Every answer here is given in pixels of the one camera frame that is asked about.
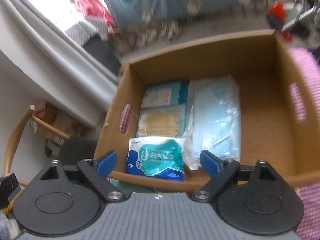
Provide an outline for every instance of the storage box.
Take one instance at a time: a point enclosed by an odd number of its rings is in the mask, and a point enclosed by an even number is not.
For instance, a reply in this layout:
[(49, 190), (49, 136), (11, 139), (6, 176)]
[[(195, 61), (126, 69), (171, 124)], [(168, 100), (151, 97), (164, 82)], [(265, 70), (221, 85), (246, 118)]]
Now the storage box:
[[(110, 177), (173, 191), (193, 192), (209, 177), (186, 168), (185, 182), (124, 173), (129, 138), (138, 120), (131, 118), (126, 133), (119, 130), (122, 110), (131, 104), (139, 116), (147, 85), (231, 74), (240, 89), (241, 164), (268, 161), (292, 186), (320, 180), (320, 134), (315, 104), (302, 77), (273, 31), (215, 36), (172, 46), (141, 57), (126, 68), (102, 129), (95, 158), (113, 149), (118, 163)], [(289, 93), (297, 85), (306, 118), (297, 122)]]

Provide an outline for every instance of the white label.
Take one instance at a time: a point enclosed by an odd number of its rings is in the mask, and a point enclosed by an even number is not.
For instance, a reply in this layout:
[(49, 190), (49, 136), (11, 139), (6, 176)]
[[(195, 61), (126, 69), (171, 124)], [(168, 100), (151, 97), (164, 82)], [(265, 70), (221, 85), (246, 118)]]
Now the white label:
[(171, 101), (171, 88), (146, 91), (141, 107), (168, 106)]

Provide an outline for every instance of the blue and white wipes package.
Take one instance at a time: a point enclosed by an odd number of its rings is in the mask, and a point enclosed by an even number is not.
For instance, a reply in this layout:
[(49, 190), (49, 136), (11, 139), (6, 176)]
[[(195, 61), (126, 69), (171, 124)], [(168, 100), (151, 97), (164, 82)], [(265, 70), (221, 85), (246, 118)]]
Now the blue and white wipes package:
[(184, 138), (130, 138), (126, 172), (160, 179), (184, 180)]

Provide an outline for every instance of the gray ribbed surface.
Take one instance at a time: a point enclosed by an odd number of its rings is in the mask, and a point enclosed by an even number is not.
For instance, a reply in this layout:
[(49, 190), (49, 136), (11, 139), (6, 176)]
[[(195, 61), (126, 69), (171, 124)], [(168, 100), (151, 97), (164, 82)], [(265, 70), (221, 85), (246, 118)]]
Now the gray ribbed surface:
[[(19, 240), (43, 237), (24, 233)], [(109, 204), (85, 230), (54, 240), (299, 240), (294, 232), (281, 236), (243, 233), (221, 220), (207, 203), (190, 200), (185, 193), (133, 193), (123, 203)]]

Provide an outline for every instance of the transparent plastic packaging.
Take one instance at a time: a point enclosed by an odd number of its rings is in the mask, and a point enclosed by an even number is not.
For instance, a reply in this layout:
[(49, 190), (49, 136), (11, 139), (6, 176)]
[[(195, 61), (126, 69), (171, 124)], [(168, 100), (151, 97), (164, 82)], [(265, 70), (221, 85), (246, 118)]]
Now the transparent plastic packaging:
[(240, 160), (239, 88), (231, 76), (191, 80), (186, 116), (183, 161), (190, 170), (199, 169), (202, 150)]
[(185, 104), (141, 110), (137, 137), (182, 137), (185, 128), (185, 112)]

